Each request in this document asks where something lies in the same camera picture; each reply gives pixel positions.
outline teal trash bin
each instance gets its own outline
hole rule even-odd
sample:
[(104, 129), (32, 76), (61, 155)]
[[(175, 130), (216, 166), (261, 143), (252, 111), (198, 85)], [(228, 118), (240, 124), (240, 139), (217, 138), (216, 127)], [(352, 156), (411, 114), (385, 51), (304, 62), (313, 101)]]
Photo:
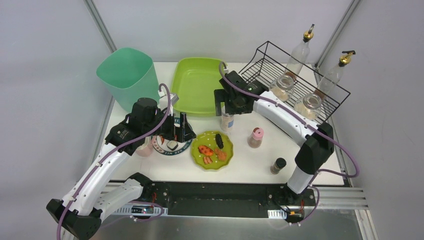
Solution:
[(139, 98), (159, 102), (159, 83), (153, 60), (141, 51), (130, 47), (116, 50), (98, 66), (96, 74), (129, 113)]

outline lime green tray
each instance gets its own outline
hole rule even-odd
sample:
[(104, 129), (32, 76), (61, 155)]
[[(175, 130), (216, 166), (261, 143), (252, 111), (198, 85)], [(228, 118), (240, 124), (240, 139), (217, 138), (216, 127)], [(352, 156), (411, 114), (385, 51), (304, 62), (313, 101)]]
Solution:
[(178, 62), (171, 92), (179, 100), (173, 108), (189, 116), (215, 116), (214, 90), (222, 89), (219, 65), (221, 60), (207, 57), (188, 57)]
[[(226, 159), (225, 161), (220, 161), (218, 160), (217, 155), (214, 154), (210, 157), (212, 159), (212, 163), (205, 164), (203, 157), (206, 156), (199, 152), (198, 147), (204, 145), (215, 151), (218, 147), (217, 142), (215, 141), (216, 134), (220, 134), (222, 137), (222, 142), (224, 143), (222, 151), (226, 152)], [(193, 140), (193, 143), (191, 143), (191, 156), (193, 157), (194, 162), (206, 170), (218, 170), (223, 166), (228, 165), (233, 155), (233, 143), (227, 135), (220, 131), (205, 131), (197, 135), (196, 139)]]

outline black wire rack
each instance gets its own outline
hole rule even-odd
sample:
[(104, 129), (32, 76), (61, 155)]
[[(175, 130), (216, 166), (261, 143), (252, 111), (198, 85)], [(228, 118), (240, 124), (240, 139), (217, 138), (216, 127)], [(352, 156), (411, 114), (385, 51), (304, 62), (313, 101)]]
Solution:
[[(276, 78), (284, 74), (286, 67), (280, 62), (287, 62), (289, 57), (290, 54), (288, 52), (284, 51), (274, 43), (266, 41), (256, 49), (256, 52), (250, 62), (238, 73), (247, 83), (258, 80), (265, 86), (269, 87)], [(319, 75), (321, 78), (323, 77), (322, 74), (315, 71), (308, 65), (304, 63), (301, 64), (312, 71), (313, 74)], [(313, 93), (315, 90), (317, 90), (317, 88), (312, 83), (296, 74), (296, 80), (294, 81), (293, 86), (294, 93), (285, 103), (291, 108), (294, 108), (295, 103), (299, 98), (302, 98), (306, 94)], [(319, 124), (326, 122), (350, 94), (351, 93), (348, 90), (339, 85), (337, 85), (331, 92), (331, 96), (325, 94), (326, 98), (322, 101), (321, 113), (315, 121)]]

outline black lid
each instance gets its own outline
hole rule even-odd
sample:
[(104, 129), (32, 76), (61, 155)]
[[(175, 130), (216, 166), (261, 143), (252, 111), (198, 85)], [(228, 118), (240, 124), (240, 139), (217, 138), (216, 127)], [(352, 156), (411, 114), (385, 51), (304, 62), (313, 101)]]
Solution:
[(279, 158), (277, 158), (277, 160), (275, 161), (275, 164), (280, 168), (280, 169), (282, 169), (282, 168), (284, 168), (286, 165), (287, 165), (287, 162), (286, 162), (286, 160), (284, 160), (284, 158), (282, 158), (282, 157), (279, 157)]

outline gray wall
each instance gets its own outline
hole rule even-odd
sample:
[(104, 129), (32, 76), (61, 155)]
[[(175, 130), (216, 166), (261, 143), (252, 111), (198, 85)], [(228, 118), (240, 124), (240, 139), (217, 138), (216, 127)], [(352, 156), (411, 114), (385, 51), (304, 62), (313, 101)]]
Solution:
[(322, 68), (357, 52), (340, 82), (352, 95), (334, 120), (383, 240), (424, 239), (423, 9), (422, 0), (363, 0)]
[(314, 63), (351, 0), (94, 2), (117, 48), (138, 49), (155, 61), (209, 57), (246, 63), (267, 40), (290, 51), (315, 24), (307, 60)]
[(110, 52), (82, 0), (2, 0), (0, 53), (0, 239), (55, 239), (46, 204), (93, 159)]

